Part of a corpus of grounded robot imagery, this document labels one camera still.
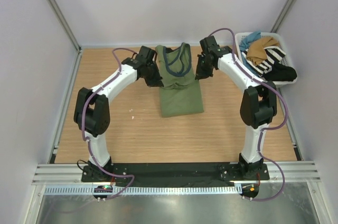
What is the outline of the green tank top blue trim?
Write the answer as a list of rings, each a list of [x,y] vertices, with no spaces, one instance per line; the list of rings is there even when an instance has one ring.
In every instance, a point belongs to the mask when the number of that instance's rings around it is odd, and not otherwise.
[[[163,83],[159,89],[162,117],[203,113],[202,93],[195,79],[190,45],[182,43],[175,49],[158,45],[155,51]]]

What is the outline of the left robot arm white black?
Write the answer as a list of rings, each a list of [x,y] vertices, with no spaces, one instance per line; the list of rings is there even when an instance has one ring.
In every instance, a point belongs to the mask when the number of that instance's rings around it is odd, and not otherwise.
[[[155,50],[141,46],[138,52],[115,48],[113,57],[118,68],[98,85],[81,88],[77,95],[73,120],[87,143],[93,174],[101,182],[112,175],[111,157],[107,150],[106,130],[110,125],[110,104],[126,87],[142,78],[149,87],[162,87]]]

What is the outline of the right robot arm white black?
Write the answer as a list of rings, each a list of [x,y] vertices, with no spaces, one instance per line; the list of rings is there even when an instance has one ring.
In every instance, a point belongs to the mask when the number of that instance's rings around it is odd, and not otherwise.
[[[232,49],[221,47],[213,35],[200,41],[196,79],[206,79],[214,70],[225,73],[242,91],[240,117],[246,126],[245,141],[239,154],[236,177],[244,180],[268,180],[268,170],[262,155],[266,131],[277,114],[277,90],[273,82],[263,82],[254,76]]]

